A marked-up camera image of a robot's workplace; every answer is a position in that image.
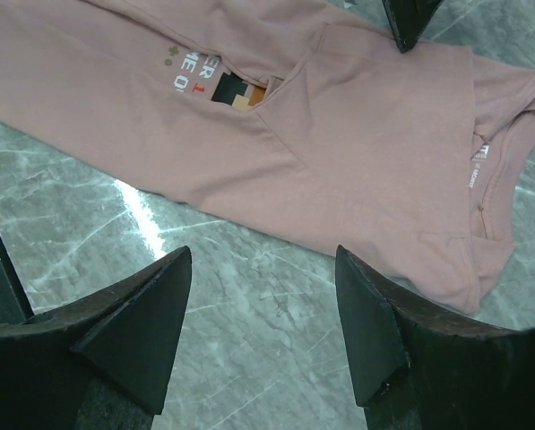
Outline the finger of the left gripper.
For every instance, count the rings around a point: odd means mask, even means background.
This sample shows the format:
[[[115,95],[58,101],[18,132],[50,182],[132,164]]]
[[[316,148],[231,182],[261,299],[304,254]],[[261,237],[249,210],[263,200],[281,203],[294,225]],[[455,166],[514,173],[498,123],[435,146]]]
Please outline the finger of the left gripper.
[[[382,4],[397,48],[411,51],[443,0],[383,0]]]

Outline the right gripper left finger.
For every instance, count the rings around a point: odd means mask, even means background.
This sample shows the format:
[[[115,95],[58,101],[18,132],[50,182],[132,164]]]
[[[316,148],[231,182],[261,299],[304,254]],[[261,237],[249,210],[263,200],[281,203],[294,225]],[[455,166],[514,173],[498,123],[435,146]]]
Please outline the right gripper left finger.
[[[191,281],[182,246],[71,304],[0,324],[0,415],[75,415],[95,382],[160,414]]]

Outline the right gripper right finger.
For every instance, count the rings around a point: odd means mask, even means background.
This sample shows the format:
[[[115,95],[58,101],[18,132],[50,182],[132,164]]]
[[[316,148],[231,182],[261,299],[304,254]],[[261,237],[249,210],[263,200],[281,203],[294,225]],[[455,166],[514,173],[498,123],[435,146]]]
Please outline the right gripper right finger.
[[[343,246],[335,285],[358,405],[398,375],[420,403],[535,405],[535,327],[506,329],[444,308]]]

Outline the pink printed t shirt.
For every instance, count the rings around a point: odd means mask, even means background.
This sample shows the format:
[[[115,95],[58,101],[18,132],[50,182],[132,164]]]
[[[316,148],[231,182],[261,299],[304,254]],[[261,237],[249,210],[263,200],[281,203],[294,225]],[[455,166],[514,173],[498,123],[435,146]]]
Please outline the pink printed t shirt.
[[[465,313],[514,249],[535,70],[325,1],[0,1],[0,121]]]

